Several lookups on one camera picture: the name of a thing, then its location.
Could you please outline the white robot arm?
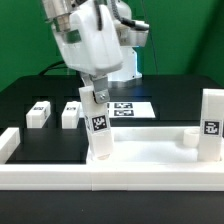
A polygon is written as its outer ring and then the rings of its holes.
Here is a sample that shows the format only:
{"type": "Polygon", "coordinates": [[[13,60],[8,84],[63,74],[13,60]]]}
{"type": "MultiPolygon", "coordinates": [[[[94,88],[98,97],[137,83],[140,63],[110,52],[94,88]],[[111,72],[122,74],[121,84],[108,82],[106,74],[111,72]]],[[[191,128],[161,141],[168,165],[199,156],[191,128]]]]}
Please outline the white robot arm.
{"type": "Polygon", "coordinates": [[[93,87],[98,104],[109,100],[110,87],[141,79],[135,49],[146,44],[149,25],[122,0],[41,2],[65,64],[93,87]]]}

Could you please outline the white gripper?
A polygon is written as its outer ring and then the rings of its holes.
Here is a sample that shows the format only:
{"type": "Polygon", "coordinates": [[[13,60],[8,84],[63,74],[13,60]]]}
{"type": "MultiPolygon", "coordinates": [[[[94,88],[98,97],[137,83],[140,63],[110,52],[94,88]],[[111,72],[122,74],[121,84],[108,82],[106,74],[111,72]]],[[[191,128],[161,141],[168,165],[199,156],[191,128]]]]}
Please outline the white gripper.
{"type": "Polygon", "coordinates": [[[99,8],[103,23],[101,31],[97,27],[95,7],[83,4],[69,17],[70,35],[78,33],[81,40],[68,43],[65,33],[54,30],[53,34],[65,64],[71,69],[91,74],[95,102],[103,104],[110,100],[108,77],[103,74],[119,70],[123,56],[110,12],[105,5],[99,8]]]}

